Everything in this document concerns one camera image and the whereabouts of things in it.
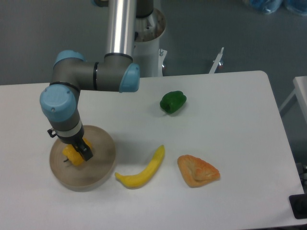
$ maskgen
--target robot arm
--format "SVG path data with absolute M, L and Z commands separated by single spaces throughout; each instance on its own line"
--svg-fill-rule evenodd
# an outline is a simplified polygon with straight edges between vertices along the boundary
M 85 161 L 93 154 L 83 141 L 84 129 L 77 108 L 80 91 L 138 90 L 140 68 L 132 59 L 135 16 L 136 0 L 110 0 L 104 62 L 86 62 L 80 53 L 71 50 L 60 52 L 50 86 L 40 95 L 43 113 L 52 125 L 50 136 L 72 144 Z

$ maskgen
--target round wooden plate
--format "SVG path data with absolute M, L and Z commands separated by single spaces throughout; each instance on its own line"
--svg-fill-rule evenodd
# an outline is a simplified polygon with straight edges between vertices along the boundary
M 68 189 L 87 191 L 101 185 L 110 175 L 116 159 L 115 143 L 112 137 L 96 126 L 83 126 L 84 137 L 93 147 L 93 157 L 79 166 L 74 166 L 62 154 L 67 144 L 59 139 L 50 152 L 50 167 L 55 177 Z

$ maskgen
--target pastry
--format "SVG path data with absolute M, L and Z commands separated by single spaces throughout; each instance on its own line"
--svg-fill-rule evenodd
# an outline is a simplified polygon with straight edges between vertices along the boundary
M 200 158 L 190 155 L 180 156 L 178 167 L 184 181 L 190 187 L 199 187 L 220 178 L 219 171 Z

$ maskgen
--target green bell pepper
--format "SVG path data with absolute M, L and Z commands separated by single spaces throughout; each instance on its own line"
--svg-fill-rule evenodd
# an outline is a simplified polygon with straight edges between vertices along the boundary
M 182 91 L 172 91 L 163 96 L 160 106 L 165 112 L 172 114 L 180 109 L 186 100 L 187 97 Z

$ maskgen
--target yellow banana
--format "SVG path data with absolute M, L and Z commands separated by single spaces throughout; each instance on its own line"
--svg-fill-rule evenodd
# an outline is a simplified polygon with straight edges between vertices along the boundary
M 146 182 L 148 182 L 152 176 L 155 174 L 155 172 L 158 170 L 160 164 L 163 161 L 165 154 L 165 148 L 164 145 L 161 145 L 156 152 L 153 155 L 153 158 L 147 165 L 147 167 L 136 175 L 127 175 L 123 176 L 119 173 L 115 173 L 115 177 L 126 187 L 135 188 L 135 187 L 141 187 Z

